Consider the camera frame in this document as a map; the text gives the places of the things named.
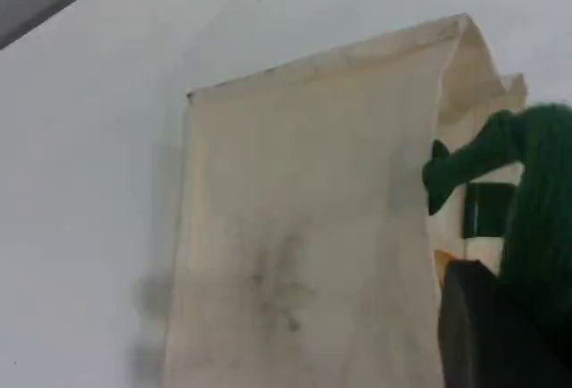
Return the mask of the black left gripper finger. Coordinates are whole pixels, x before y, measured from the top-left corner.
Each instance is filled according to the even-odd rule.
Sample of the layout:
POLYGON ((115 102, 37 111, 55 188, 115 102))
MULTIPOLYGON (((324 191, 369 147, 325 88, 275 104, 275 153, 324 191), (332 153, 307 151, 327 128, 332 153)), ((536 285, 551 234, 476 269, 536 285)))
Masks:
POLYGON ((446 387, 571 385, 571 365, 478 261, 447 264, 438 341, 446 387))

